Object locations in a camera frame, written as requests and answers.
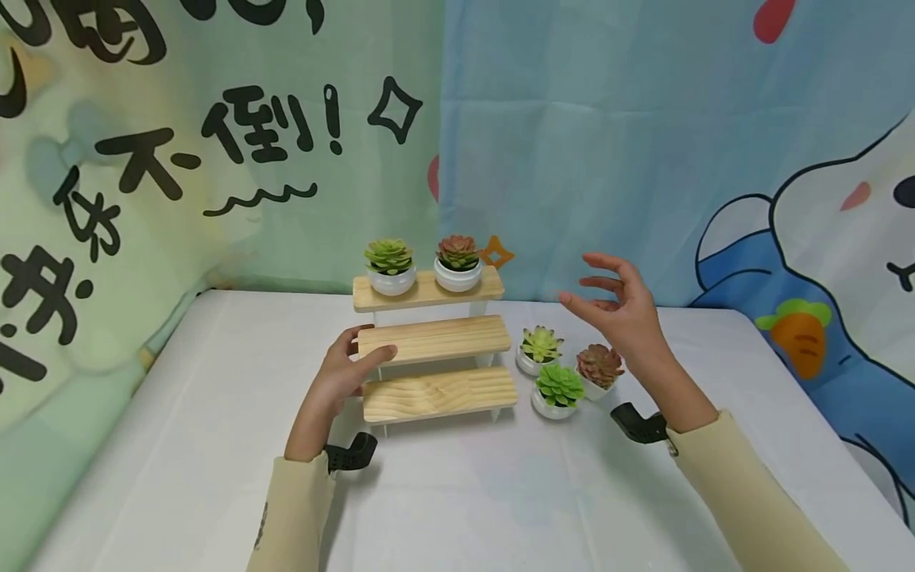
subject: beige sleeve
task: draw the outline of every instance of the beige sleeve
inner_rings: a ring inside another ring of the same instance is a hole
[[[667,429],[674,460],[747,572],[839,572],[848,567],[807,520],[722,411],[688,433]]]
[[[327,453],[308,463],[275,459],[247,572],[317,572],[335,486]]]

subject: wooden plant stand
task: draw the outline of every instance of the wooden plant stand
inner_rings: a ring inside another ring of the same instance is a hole
[[[468,292],[455,294],[438,285],[435,273],[416,273],[416,284],[405,294],[386,297],[375,292],[367,276],[352,283],[353,308],[372,313],[377,324],[379,313],[387,310],[422,308],[469,303],[467,318],[378,327],[360,332],[359,355],[394,344],[397,355],[378,371],[377,382],[366,383],[362,392],[362,412],[370,426],[490,411],[493,422],[499,411],[518,403],[518,393],[508,369],[492,366],[496,353],[511,349],[511,337],[501,316],[486,314],[487,302],[505,293],[494,266],[484,266],[479,284]],[[433,373],[386,379],[388,366],[441,362],[473,357],[477,368],[457,372]]]

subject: potted plant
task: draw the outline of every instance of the potted plant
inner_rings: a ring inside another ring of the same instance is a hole
[[[416,281],[413,250],[401,239],[381,239],[369,243],[365,251],[369,261],[369,282],[379,294],[400,296]]]
[[[452,234],[438,243],[436,282],[449,292],[467,292],[479,282],[483,264],[472,236]]]
[[[596,401],[606,395],[623,374],[622,358],[616,350],[592,343],[577,355],[576,371],[585,386],[585,397]]]
[[[536,326],[533,331],[524,329],[524,341],[518,346],[515,362],[528,375],[538,375],[540,368],[562,356],[559,346],[563,340],[557,338],[551,329]]]
[[[547,419],[565,419],[575,412],[578,400],[584,395],[585,386],[577,373],[550,363],[537,376],[537,391],[531,392],[531,404]]]

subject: black wrist strap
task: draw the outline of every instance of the black wrist strap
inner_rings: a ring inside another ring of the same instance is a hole
[[[667,420],[660,411],[645,419],[636,411],[635,405],[627,402],[611,411],[610,416],[626,437],[636,443],[648,445],[667,440]]]
[[[365,469],[371,463],[371,457],[378,447],[378,439],[368,433],[357,433],[352,439],[350,448],[336,445],[325,445],[328,454],[328,471]]]

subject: white pot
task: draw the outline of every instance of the white pot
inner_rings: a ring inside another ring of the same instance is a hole
[[[465,272],[455,272],[448,270],[445,265],[438,260],[436,256],[436,282],[448,292],[467,292],[479,282],[483,275],[483,261],[477,261],[477,265]]]
[[[394,276],[379,274],[369,269],[366,269],[366,274],[369,275],[371,287],[383,296],[400,296],[416,282],[416,266],[410,266],[406,272]]]
[[[604,389],[600,385],[591,382],[591,380],[582,375],[577,367],[575,368],[575,373],[577,373],[578,377],[581,378],[581,384],[585,387],[585,397],[590,401],[597,401],[602,399],[605,395],[613,391],[614,387],[617,386],[617,383],[613,382],[609,389]]]
[[[549,362],[538,363],[532,360],[524,353],[524,350],[521,349],[521,346],[518,346],[518,350],[515,352],[515,363],[518,364],[518,367],[522,372],[531,375],[532,377],[537,377],[540,375],[540,369],[545,365],[554,363],[555,359],[550,360]]]
[[[541,394],[540,390],[536,387],[534,387],[531,392],[531,405],[533,405],[533,409],[537,413],[547,419],[553,419],[554,421],[565,419],[576,411],[576,407],[557,407],[555,405],[548,405],[544,399],[544,395]]]

